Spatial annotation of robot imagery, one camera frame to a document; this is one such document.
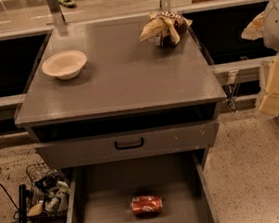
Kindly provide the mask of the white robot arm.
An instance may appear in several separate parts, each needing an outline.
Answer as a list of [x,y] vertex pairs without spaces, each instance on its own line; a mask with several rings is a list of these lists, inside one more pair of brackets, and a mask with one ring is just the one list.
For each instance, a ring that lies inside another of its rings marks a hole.
[[279,0],[270,0],[264,12],[259,13],[242,31],[246,40],[263,39],[267,48],[277,52],[269,63],[269,73],[258,108],[260,113],[279,115]]

